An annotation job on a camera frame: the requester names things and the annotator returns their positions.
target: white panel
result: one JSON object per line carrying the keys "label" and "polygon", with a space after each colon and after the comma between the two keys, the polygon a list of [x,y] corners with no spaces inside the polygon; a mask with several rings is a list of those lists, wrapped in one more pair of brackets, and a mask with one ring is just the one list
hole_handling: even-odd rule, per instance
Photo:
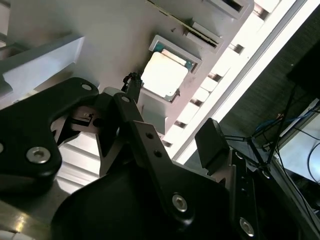
{"label": "white panel", "polygon": [[207,100],[208,97],[209,97],[209,92],[203,89],[202,87],[199,87],[199,89],[195,92],[192,98],[197,99],[201,102],[204,102]]}
{"label": "white panel", "polygon": [[171,58],[155,52],[146,65],[141,79],[143,87],[165,97],[173,96],[188,74],[188,69]]}
{"label": "white panel", "polygon": [[8,34],[10,8],[0,3],[0,33]]}
{"label": "white panel", "polygon": [[65,147],[60,147],[60,153],[64,162],[70,163],[82,169],[88,170],[94,174],[99,174],[100,161],[72,151]]}
{"label": "white panel", "polygon": [[203,88],[209,92],[212,92],[216,88],[217,85],[218,85],[218,83],[215,80],[213,80],[207,76],[204,79],[203,83],[201,84],[201,88]]}
{"label": "white panel", "polygon": [[11,105],[31,90],[75,63],[84,37],[67,35],[1,61],[0,108]]}
{"label": "white panel", "polygon": [[[302,128],[304,132],[320,138],[320,115],[318,114],[307,126]],[[308,156],[312,148],[319,141],[298,131],[289,142],[280,149],[283,165],[286,169],[314,181],[308,171]],[[320,146],[310,156],[310,171],[312,176],[320,180]]]}
{"label": "white panel", "polygon": [[173,125],[169,131],[166,133],[166,135],[164,136],[163,140],[172,144],[174,143],[180,136],[180,134],[183,132],[183,128],[177,126],[177,125]]}
{"label": "white panel", "polygon": [[177,120],[181,123],[188,124],[190,123],[191,119],[196,115],[197,111],[200,107],[194,105],[193,103],[189,102],[185,108],[183,109],[182,113],[179,115]]}
{"label": "white panel", "polygon": [[97,140],[85,134],[81,133],[76,139],[69,141],[68,144],[99,156]]}
{"label": "white panel", "polygon": [[59,177],[81,184],[83,186],[86,186],[98,179],[98,177],[88,175],[84,172],[65,166],[64,164],[62,164],[57,175]]}
{"label": "white panel", "polygon": [[62,180],[57,180],[57,182],[58,182],[60,188],[69,194],[72,194],[79,189],[79,187],[72,185],[72,184],[69,184],[69,183],[62,181]]}
{"label": "white panel", "polygon": [[223,77],[227,74],[233,64],[237,62],[238,58],[239,54],[228,47],[212,68],[211,73]]}
{"label": "white panel", "polygon": [[268,13],[272,13],[278,5],[278,3],[280,2],[280,0],[254,0],[254,2],[260,5]]}
{"label": "white panel", "polygon": [[244,48],[249,47],[251,42],[255,40],[255,35],[263,24],[264,21],[252,13],[240,28],[237,35],[235,35],[231,43],[235,46],[239,44]]}

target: black metal bracket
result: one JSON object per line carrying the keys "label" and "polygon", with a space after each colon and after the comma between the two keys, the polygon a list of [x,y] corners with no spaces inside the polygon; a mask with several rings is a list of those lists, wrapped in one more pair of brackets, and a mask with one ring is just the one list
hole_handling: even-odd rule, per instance
{"label": "black metal bracket", "polygon": [[[1,110],[0,191],[33,193],[47,190],[62,164],[55,138],[59,139],[61,135],[66,121],[64,115],[77,106],[89,104],[98,94],[90,82],[71,78]],[[48,161],[37,164],[37,158],[42,155]]]}
{"label": "black metal bracket", "polygon": [[246,160],[230,150],[217,121],[209,118],[195,136],[203,168],[208,175],[228,189],[230,194],[230,221],[239,233],[244,233],[242,221],[249,223],[254,234],[244,238],[259,239],[254,182],[247,174]]}

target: metal surface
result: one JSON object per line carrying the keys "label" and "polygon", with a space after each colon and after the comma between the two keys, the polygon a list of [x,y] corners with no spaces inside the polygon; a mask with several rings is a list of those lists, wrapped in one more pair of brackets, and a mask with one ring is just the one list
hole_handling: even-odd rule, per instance
{"label": "metal surface", "polygon": [[239,153],[236,151],[235,153],[234,153],[239,159],[244,159],[242,156],[240,156],[239,155]]}
{"label": "metal surface", "polygon": [[184,213],[188,209],[188,204],[186,200],[178,194],[173,195],[172,203],[175,206],[175,208],[182,213]]}
{"label": "metal surface", "polygon": [[[92,90],[83,89],[82,84],[91,86]],[[62,164],[57,143],[79,134],[64,129],[66,118],[61,120],[59,117],[70,114],[75,104],[87,102],[96,95],[98,90],[91,83],[74,77],[0,111],[0,124],[5,126],[0,136],[0,142],[5,146],[0,154],[2,192],[33,193],[45,191],[51,186]],[[55,120],[59,120],[59,124],[52,124]],[[30,162],[40,159],[29,154],[29,161],[26,160],[26,153],[35,146],[41,146],[50,152],[50,160],[45,164]],[[48,155],[45,152],[43,154],[46,159]]]}
{"label": "metal surface", "polygon": [[240,226],[241,226],[242,230],[243,230],[249,237],[255,236],[255,230],[254,230],[254,228],[251,226],[250,222],[248,222],[247,220],[245,220],[243,217],[240,217],[239,223],[240,223]]}
{"label": "metal surface", "polygon": [[88,90],[88,91],[91,91],[91,87],[87,84],[82,84],[82,87],[85,89],[85,90]]}
{"label": "metal surface", "polygon": [[26,152],[26,158],[34,164],[44,164],[50,159],[50,152],[42,146],[35,146]]}
{"label": "metal surface", "polygon": [[121,99],[122,99],[123,101],[127,102],[127,103],[129,103],[129,102],[130,102],[130,99],[129,99],[129,98],[127,98],[127,97],[125,97],[125,96],[123,96]]}
{"label": "metal surface", "polygon": [[265,176],[267,179],[270,179],[271,177],[270,177],[270,175],[269,175],[269,173],[267,173],[266,171],[262,171],[262,174],[263,174],[263,176]]}
{"label": "metal surface", "polygon": [[195,140],[202,167],[229,191],[230,220],[237,225],[240,218],[247,219],[257,232],[252,237],[259,239],[255,185],[246,160],[235,150],[230,150],[219,124],[212,118],[201,127]]}
{"label": "metal surface", "polygon": [[6,230],[18,232],[36,240],[49,240],[50,226],[44,224],[25,212],[0,201],[0,226]]}

